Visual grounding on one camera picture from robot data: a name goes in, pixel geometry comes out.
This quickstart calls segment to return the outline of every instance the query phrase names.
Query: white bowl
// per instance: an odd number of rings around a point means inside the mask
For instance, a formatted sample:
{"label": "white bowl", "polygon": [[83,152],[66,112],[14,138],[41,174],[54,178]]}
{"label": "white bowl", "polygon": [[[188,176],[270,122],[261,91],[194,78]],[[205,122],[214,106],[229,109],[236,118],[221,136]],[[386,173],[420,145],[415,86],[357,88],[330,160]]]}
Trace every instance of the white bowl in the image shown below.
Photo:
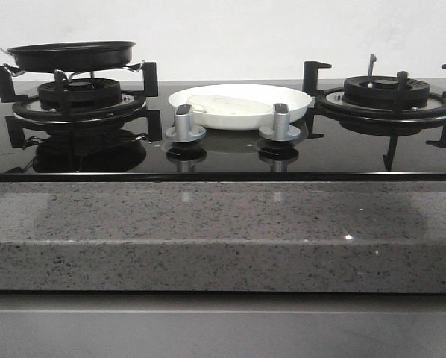
{"label": "white bowl", "polygon": [[[265,84],[216,84],[212,86],[193,87],[176,92],[169,97],[169,103],[175,112],[178,106],[186,104],[192,95],[223,95],[257,101],[269,106],[275,103],[288,105],[290,122],[297,121],[305,113],[311,103],[311,97],[302,91],[287,87],[269,86]],[[194,111],[195,124],[206,128],[243,131],[258,129],[262,125],[273,122],[272,113],[252,113],[247,115],[229,115],[217,113],[203,113]]]}

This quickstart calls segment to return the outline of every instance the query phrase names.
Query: silver knob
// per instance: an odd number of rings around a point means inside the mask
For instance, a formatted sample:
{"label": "silver knob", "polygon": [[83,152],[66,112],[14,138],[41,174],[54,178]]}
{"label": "silver knob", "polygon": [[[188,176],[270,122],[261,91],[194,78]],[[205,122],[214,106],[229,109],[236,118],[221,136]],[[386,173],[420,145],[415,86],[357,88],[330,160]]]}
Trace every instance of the silver knob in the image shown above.
{"label": "silver knob", "polygon": [[205,136],[207,131],[193,122],[192,106],[182,104],[175,112],[175,124],[165,131],[165,136],[173,142],[188,143],[199,140]]}
{"label": "silver knob", "polygon": [[289,125],[289,110],[284,103],[273,105],[274,118],[273,125],[263,125],[260,127],[260,136],[276,142],[288,142],[295,140],[301,135],[299,128]]}

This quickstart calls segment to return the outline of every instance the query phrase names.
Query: gas stove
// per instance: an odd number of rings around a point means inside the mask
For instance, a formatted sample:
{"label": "gas stove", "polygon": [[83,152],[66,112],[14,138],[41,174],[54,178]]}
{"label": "gas stove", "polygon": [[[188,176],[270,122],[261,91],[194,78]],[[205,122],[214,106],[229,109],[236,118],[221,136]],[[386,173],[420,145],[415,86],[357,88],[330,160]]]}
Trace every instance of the gas stove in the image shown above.
{"label": "gas stove", "polygon": [[143,83],[46,69],[52,82],[19,94],[21,69],[0,66],[0,181],[446,180],[446,80],[376,76],[374,62],[346,80],[318,81],[330,65],[311,61],[304,80],[254,81],[314,97],[288,140],[211,128],[175,140],[169,96],[209,83],[157,82],[156,63],[112,67]]}

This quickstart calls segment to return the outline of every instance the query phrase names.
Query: granite countertop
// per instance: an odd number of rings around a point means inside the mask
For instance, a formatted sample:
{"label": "granite countertop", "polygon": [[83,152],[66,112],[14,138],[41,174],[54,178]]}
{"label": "granite countertop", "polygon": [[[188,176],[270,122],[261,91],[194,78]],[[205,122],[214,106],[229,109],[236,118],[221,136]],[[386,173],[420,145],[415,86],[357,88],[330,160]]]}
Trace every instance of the granite countertop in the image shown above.
{"label": "granite countertop", "polygon": [[0,290],[446,292],[446,182],[0,183]]}

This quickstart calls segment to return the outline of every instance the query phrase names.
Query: black frying pan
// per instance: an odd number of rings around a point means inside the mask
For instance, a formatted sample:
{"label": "black frying pan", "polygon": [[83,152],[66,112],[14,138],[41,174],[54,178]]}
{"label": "black frying pan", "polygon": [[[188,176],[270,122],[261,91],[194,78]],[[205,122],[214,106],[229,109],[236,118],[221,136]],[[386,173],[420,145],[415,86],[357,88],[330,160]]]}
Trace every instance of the black frying pan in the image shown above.
{"label": "black frying pan", "polygon": [[51,43],[7,50],[19,69],[27,72],[86,72],[122,67],[131,61],[135,43],[104,41],[93,43]]}

